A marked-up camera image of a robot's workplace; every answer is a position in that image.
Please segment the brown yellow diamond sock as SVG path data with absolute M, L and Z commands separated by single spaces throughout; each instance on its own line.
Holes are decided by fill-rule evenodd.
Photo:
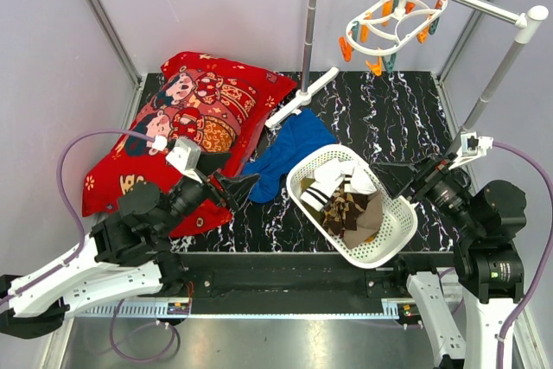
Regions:
M 352 200 L 334 200 L 323 208 L 322 227 L 331 235 L 344 237 L 346 231 L 358 230 L 357 219 L 368 203 Z
M 340 188 L 334 191 L 329 204 L 334 208 L 352 207 L 364 211 L 370 199 L 371 196 L 369 194 L 348 193 Z

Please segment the white round clip hanger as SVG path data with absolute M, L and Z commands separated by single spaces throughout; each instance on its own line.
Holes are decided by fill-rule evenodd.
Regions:
M 379 0 L 346 25 L 339 38 L 344 61 L 358 52 L 376 76 L 395 70 L 397 53 L 408 43 L 423 44 L 434 35 L 448 0 L 436 0 L 433 6 L 423 0 Z

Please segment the white black striped sock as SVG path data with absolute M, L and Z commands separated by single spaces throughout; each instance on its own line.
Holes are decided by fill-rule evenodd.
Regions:
M 377 192 L 371 177 L 359 162 L 354 160 L 340 163 L 340 171 L 344 176 L 344 190 L 349 194 L 371 195 Z
M 301 194 L 300 200 L 320 212 L 339 188 L 350 190 L 353 171 L 357 163 L 353 160 L 341 162 L 334 158 L 316 168 L 315 181 Z

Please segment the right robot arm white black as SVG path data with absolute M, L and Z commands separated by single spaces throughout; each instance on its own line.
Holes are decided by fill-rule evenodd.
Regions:
M 472 194 L 462 167 L 474 156 L 430 155 L 417 162 L 375 162 L 372 172 L 392 198 L 426 200 L 457 229 L 454 269 L 464 289 L 467 325 L 475 329 L 465 358 L 446 354 L 446 367 L 507 368 L 512 312 L 524 294 L 524 266 L 513 240 L 527 223 L 523 190 L 504 180 Z

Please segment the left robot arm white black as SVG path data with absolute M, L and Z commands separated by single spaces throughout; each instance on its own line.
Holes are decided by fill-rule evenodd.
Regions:
M 1 332 L 35 339 L 83 311 L 133 296 L 176 297 L 189 287 L 170 233 L 202 203 L 240 209 L 257 174 L 226 177 L 191 169 L 168 191 L 140 181 L 60 259 L 27 275 L 1 277 Z

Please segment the maroon striped beige sock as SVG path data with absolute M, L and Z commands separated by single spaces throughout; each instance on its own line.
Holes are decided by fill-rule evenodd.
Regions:
M 344 232 L 344 243 L 348 249 L 353 249 L 365 243 L 368 239 L 374 239 L 383 222 L 383 194 L 380 191 L 369 196 L 366 209 L 356 221 L 355 230 Z

